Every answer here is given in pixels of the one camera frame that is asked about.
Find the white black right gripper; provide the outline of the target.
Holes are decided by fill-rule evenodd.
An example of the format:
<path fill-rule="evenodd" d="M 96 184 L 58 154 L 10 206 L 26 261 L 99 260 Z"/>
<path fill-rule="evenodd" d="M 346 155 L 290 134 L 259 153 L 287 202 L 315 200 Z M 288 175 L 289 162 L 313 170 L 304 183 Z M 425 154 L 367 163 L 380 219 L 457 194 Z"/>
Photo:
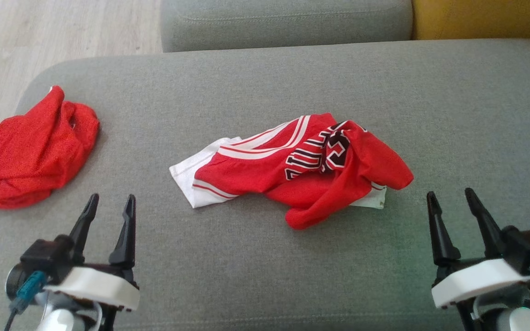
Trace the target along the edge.
<path fill-rule="evenodd" d="M 501 229 L 475 191 L 467 187 L 464 193 L 469 209 L 478 222 L 484 243 L 484 257 L 498 259 L 480 262 L 445 277 L 432 288 L 436 308 L 452 306 L 463 300 L 530 281 L 530 275 L 524 276 L 518 273 L 501 258 L 505 250 L 505 244 L 501 239 Z M 451 262 L 460 260 L 461 253 L 451 241 L 442 219 L 442 208 L 433 191 L 427 193 L 426 203 L 433 262 L 438 267 L 448 266 Z"/>

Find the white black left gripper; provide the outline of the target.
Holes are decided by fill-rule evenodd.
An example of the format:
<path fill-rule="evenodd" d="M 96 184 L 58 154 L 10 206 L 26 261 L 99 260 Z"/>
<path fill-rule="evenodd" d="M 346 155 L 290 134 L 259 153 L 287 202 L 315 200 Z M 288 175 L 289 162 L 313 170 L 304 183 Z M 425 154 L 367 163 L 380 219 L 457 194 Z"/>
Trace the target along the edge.
<path fill-rule="evenodd" d="M 92 194 L 69 235 L 74 242 L 71 258 L 76 265 L 83 265 L 86 260 L 83 251 L 98 202 L 99 194 Z M 111 265 L 89 264 L 62 270 L 57 279 L 50 280 L 44 287 L 43 308 L 46 314 L 56 309 L 87 309 L 94 303 L 118 311 L 138 309 L 140 291 L 132 269 L 135 266 L 135 195 L 128 196 L 122 218 L 118 241 L 109 255 Z"/>

